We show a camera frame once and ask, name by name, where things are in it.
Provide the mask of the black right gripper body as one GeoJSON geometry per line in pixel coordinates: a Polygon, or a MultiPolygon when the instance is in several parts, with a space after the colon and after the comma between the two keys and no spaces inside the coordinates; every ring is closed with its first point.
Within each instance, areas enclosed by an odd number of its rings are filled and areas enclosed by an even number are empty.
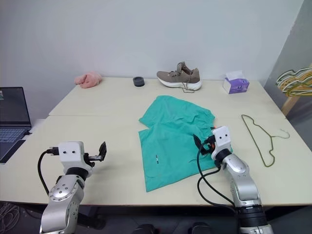
{"type": "Polygon", "coordinates": [[[212,135],[210,137],[208,137],[205,141],[204,141],[205,144],[208,145],[208,150],[207,152],[209,154],[212,154],[213,151],[215,150],[215,136],[212,135]]]}

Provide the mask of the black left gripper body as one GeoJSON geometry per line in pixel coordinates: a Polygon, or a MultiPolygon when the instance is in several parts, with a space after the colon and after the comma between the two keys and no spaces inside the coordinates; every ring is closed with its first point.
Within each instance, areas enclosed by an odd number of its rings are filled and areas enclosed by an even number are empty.
{"type": "Polygon", "coordinates": [[[91,167],[94,167],[94,166],[95,166],[95,161],[100,161],[100,162],[103,161],[103,156],[101,156],[101,155],[89,156],[88,153],[84,153],[83,159],[84,159],[84,162],[85,162],[87,165],[89,165],[89,166],[91,166],[91,167]]]}

